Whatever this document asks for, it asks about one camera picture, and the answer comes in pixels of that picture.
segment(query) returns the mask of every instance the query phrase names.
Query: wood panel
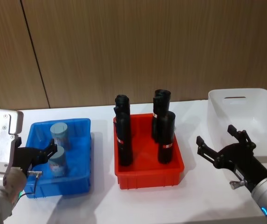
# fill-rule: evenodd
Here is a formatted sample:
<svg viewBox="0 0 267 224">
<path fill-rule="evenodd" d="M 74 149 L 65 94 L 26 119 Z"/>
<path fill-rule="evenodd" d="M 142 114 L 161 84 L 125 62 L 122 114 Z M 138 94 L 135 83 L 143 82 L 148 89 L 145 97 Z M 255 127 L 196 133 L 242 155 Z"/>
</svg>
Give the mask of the wood panel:
<svg viewBox="0 0 267 224">
<path fill-rule="evenodd" d="M 48 108 L 19 0 L 0 0 L 0 108 Z"/>
<path fill-rule="evenodd" d="M 51 107 L 267 89 L 267 0 L 23 0 Z"/>
</svg>

